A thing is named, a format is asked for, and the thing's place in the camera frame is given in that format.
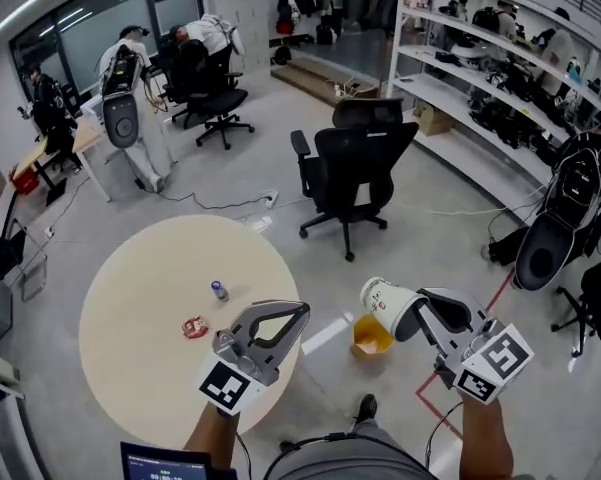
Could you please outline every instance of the desk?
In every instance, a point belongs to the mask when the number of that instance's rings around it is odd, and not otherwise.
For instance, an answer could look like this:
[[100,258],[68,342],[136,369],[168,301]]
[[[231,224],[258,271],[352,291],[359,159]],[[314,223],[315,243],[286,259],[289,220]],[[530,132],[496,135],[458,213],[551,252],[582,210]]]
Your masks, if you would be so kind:
[[78,129],[76,130],[76,140],[73,144],[73,152],[76,155],[78,155],[78,158],[82,162],[84,170],[89,175],[89,178],[91,178],[91,181],[95,185],[98,192],[102,195],[102,197],[104,197],[105,201],[107,201],[108,203],[109,201],[111,201],[111,197],[109,197],[107,191],[102,187],[102,185],[98,181],[98,178],[93,172],[93,169],[91,169],[89,161],[84,156],[85,151],[95,146],[98,142],[104,139],[107,136],[107,134],[102,127],[100,127],[100,129],[96,129],[93,126],[91,126],[87,118],[85,118],[84,116],[79,117],[77,119],[77,123]]
[[42,177],[45,183],[49,186],[49,193],[47,194],[46,205],[51,205],[58,198],[62,197],[67,187],[67,180],[64,179],[61,182],[55,184],[51,181],[51,178],[44,172],[45,168],[51,163],[53,157],[49,157],[49,161],[45,162],[44,165],[40,165],[40,159],[47,154],[44,150],[47,148],[47,139],[41,140],[40,143],[25,157],[22,162],[17,166],[13,174],[11,175],[12,180],[17,180],[24,172],[31,167],[36,168],[36,172]]
[[[229,292],[226,303],[211,292],[216,279]],[[282,257],[255,231],[211,215],[150,226],[107,259],[87,293],[79,346],[89,387],[127,432],[181,449],[206,405],[194,381],[213,333],[265,299],[298,300],[298,292]],[[182,324],[198,315],[210,330],[187,340]],[[273,328],[266,332],[275,333],[283,322],[267,324]],[[299,349],[300,339],[280,365],[278,382],[240,418],[239,432],[258,423],[280,398]]]

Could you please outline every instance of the display screen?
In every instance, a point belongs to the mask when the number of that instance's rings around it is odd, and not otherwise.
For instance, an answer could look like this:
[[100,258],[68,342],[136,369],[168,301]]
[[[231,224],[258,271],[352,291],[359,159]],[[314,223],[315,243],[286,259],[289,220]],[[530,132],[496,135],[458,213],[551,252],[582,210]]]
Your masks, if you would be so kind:
[[130,480],[206,480],[204,466],[129,455]]

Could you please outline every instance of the paper cup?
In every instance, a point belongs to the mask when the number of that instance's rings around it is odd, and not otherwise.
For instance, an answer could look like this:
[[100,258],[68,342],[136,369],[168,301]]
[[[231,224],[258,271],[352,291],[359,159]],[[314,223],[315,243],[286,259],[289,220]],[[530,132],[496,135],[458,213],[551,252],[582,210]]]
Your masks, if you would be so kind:
[[429,299],[381,277],[369,279],[360,292],[360,302],[396,341],[407,341],[420,330],[415,310]]

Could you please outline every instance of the forearm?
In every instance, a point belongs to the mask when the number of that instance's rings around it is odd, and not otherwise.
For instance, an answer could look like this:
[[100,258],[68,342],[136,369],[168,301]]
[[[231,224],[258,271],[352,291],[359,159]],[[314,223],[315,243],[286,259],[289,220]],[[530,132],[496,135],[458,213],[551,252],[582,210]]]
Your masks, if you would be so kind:
[[482,405],[472,398],[463,398],[460,480],[511,478],[513,453],[504,431],[500,402]]
[[221,416],[213,404],[207,404],[184,449],[208,453],[214,469],[230,469],[239,420],[240,415]]

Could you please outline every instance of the office chair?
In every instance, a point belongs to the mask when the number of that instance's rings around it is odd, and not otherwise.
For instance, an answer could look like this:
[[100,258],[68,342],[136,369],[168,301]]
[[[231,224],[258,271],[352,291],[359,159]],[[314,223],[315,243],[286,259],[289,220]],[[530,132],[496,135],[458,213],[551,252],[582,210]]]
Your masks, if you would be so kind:
[[[4,278],[11,272],[14,268],[17,268],[20,271],[20,275],[16,277],[16,279],[9,285],[10,288],[15,286],[15,284],[22,280],[21,285],[21,298],[22,302],[28,302],[33,297],[35,297],[38,293],[40,293],[46,283],[47,283],[47,255],[44,252],[44,249],[36,242],[33,237],[28,233],[27,228],[24,227],[20,222],[16,219],[13,219],[13,224],[17,225],[20,230],[13,235],[11,238],[4,238],[0,236],[0,280],[4,280]],[[26,263],[26,265],[22,266],[24,262],[24,247],[25,241],[29,238],[31,243],[33,243],[37,249],[36,253],[33,257]],[[43,260],[43,275],[40,286],[36,288],[30,295],[25,295],[25,284],[27,282],[27,268],[33,261],[38,257],[39,254],[42,254]]]
[[[369,221],[387,229],[378,218],[391,200],[391,169],[418,132],[416,123],[402,124],[400,99],[343,100],[338,103],[333,124],[315,137],[318,157],[311,154],[300,130],[291,133],[291,144],[298,155],[302,193],[311,197],[319,217],[300,226],[300,237],[307,229],[332,219],[342,223],[345,259],[352,262],[349,224]],[[368,184],[370,202],[356,205],[361,185]]]
[[580,287],[582,295],[578,300],[564,287],[558,287],[557,293],[567,298],[576,316],[562,325],[555,323],[551,326],[551,332],[558,332],[576,322],[580,324],[579,349],[573,351],[571,354],[573,357],[582,355],[587,326],[591,328],[589,336],[597,333],[601,339],[601,262],[584,273]]
[[236,78],[242,73],[225,72],[224,69],[228,69],[228,63],[211,59],[204,45],[195,39],[180,45],[180,51],[173,61],[171,80],[176,84],[174,87],[179,88],[177,90],[181,94],[188,93],[185,129],[193,115],[206,121],[204,126],[207,131],[196,139],[198,147],[219,131],[224,148],[228,150],[231,144],[227,143],[225,130],[247,128],[249,133],[255,131],[252,125],[240,123],[239,116],[230,114],[247,99],[249,93],[236,89]]

